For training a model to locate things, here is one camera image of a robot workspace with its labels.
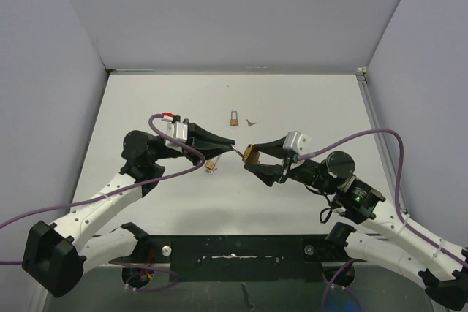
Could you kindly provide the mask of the wide brass padlock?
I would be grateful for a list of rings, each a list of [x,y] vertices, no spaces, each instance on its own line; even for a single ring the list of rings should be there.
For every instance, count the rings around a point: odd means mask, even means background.
[[[260,152],[253,144],[249,144],[244,152],[241,152],[234,145],[232,148],[242,158],[244,164],[255,165],[260,163]]]

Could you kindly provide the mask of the long-shackle brass padlock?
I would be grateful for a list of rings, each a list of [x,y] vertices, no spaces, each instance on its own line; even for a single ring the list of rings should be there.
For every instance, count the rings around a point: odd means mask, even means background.
[[[215,156],[212,159],[209,159],[205,162],[204,167],[205,167],[205,172],[209,175],[212,175],[216,170],[217,170],[217,163],[220,160],[221,156]]]
[[[230,113],[230,126],[237,127],[238,125],[239,125],[238,112],[236,110],[232,110]]]

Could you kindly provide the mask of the small silver keys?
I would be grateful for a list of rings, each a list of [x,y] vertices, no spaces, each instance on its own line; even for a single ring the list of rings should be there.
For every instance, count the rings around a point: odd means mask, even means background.
[[[247,125],[250,127],[250,126],[254,126],[255,124],[257,124],[257,122],[254,122],[254,121],[250,121],[249,119],[246,119],[246,122],[247,122]]]

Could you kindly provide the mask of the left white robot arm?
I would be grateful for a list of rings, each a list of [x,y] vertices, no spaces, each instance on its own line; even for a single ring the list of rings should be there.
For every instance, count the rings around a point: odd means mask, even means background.
[[[22,268],[54,297],[70,292],[86,270],[114,257],[139,262],[149,244],[124,228],[99,237],[102,250],[87,246],[96,233],[127,206],[144,198],[166,179],[162,159],[184,157],[197,170],[205,161],[231,152],[235,140],[206,131],[196,123],[165,116],[166,133],[133,130],[124,138],[124,166],[101,192],[50,224],[38,221],[30,230]]]

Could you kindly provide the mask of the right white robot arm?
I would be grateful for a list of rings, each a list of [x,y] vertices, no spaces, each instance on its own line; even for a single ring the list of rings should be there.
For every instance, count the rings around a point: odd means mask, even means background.
[[[328,233],[330,258],[361,260],[384,267],[422,287],[436,303],[453,311],[467,304],[467,249],[450,243],[403,213],[398,200],[388,200],[355,175],[351,155],[330,146],[306,153],[307,135],[290,132],[269,143],[250,144],[244,168],[265,185],[294,180],[323,196],[328,210],[346,219]]]

